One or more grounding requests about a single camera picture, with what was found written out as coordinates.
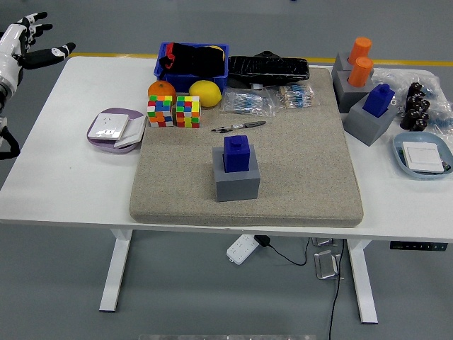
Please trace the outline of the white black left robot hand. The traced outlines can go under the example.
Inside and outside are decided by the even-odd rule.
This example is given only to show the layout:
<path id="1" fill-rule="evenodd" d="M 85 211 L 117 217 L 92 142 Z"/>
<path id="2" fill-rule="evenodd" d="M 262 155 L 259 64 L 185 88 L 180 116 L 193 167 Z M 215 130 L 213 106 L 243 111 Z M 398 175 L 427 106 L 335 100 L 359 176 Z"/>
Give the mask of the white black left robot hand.
<path id="1" fill-rule="evenodd" d="M 38 23 L 47 17 L 46 12 L 24 16 L 12 23 L 1 36 L 1 91 L 11 96 L 22 79 L 24 69 L 32 70 L 62 62 L 75 49 L 73 42 L 58 47 L 30 51 L 36 38 L 51 30 L 51 24 Z"/>

